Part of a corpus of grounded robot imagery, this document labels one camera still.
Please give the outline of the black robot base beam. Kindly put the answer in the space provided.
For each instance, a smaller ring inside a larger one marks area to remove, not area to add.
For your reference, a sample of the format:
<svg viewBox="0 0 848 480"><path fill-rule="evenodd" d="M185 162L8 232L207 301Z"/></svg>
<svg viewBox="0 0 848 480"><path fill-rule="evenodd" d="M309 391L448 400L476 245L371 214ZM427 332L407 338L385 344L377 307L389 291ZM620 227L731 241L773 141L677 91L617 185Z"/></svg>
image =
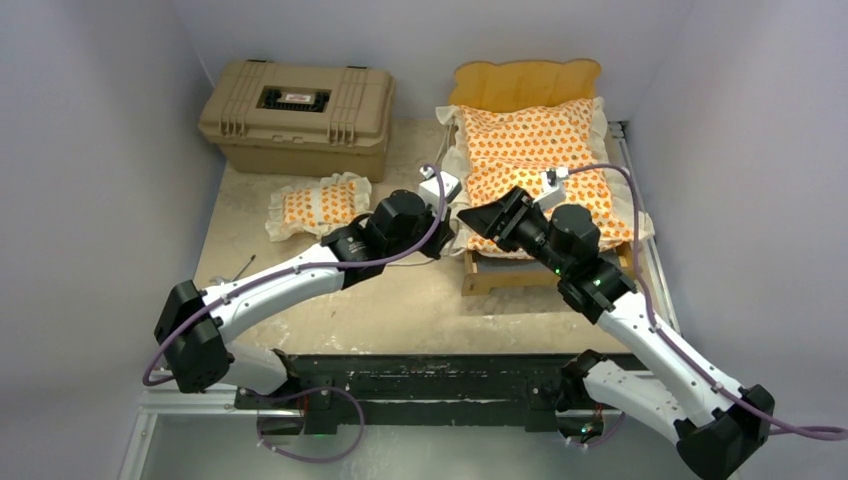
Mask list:
<svg viewBox="0 0 848 480"><path fill-rule="evenodd" d="M595 403L577 374L605 359L565 354L293 355L292 379L264 399L247 388L238 410L305 415L308 434L340 425L521 427L555 432L558 416L588 415Z"/></svg>

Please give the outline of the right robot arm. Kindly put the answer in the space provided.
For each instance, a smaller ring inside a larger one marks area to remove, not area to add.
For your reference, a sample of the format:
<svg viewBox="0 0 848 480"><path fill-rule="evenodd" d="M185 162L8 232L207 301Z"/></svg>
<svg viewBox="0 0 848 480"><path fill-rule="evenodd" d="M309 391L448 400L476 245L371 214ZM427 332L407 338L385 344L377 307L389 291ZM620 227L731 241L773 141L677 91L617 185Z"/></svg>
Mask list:
<svg viewBox="0 0 848 480"><path fill-rule="evenodd" d="M654 382L627 374L587 350L562 370L560 409L592 400L613 406L674 444L701 479L727 479L769 437L763 415L775 399L761 385L744 386L658 320L649 296L599 253L590 212L561 205L546 217L523 189L459 212L459 219L504 251L522 249L558 275L566 304L625 345Z"/></svg>

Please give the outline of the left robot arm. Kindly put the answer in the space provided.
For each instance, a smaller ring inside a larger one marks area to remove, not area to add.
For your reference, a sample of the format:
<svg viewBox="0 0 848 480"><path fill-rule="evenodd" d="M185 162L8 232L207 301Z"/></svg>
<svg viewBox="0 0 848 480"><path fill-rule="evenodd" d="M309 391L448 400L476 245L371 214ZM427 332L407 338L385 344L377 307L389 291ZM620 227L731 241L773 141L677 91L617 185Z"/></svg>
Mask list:
<svg viewBox="0 0 848 480"><path fill-rule="evenodd" d="M450 202L459 185L438 193L396 190L374 212L332 231L299 255L257 274L205 290L191 280L170 290L154 328L156 355L165 359L180 392L201 393L228 381L245 383L272 408L297 399L298 382L270 350L238 353L233 341L256 324L306 300L350 288L382 274L413 253L437 259L454 232Z"/></svg>

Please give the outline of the orange patterned white blanket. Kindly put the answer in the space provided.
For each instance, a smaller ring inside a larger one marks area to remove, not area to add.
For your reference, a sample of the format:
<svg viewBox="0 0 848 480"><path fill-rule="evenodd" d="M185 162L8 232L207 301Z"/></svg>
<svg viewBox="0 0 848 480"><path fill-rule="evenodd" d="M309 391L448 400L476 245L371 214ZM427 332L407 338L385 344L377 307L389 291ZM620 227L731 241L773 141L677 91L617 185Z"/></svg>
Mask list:
<svg viewBox="0 0 848 480"><path fill-rule="evenodd" d="M506 252L458 218L459 212L494 202L520 187L537 198L546 187L545 173L566 168L565 203L586 208L600 229L600 249L607 251L645 240L654 233L651 217L633 206L623 174L612 169L607 150L608 122L602 97L532 106L494 113L465 105L441 106L436 118L448 128L448 144L439 152L443 172L462 187L449 207L456 239L444 253L524 259L522 250Z"/></svg>

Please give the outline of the wooden pet bed frame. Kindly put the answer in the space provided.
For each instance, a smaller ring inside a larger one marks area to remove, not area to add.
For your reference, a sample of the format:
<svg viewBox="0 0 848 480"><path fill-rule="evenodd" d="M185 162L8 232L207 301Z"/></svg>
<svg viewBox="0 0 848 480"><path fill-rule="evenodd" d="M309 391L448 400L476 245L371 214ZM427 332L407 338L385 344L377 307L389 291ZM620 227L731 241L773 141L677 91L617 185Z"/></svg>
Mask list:
<svg viewBox="0 0 848 480"><path fill-rule="evenodd" d="M500 64L471 62L455 71L455 87L446 106L465 105L507 113L532 106L552 107L570 100L600 97L595 81L601 72L600 64L591 59ZM613 158L612 169L621 173L623 139L619 128L609 123L606 144ZM626 272L632 272L635 240L603 252L610 253Z"/></svg>

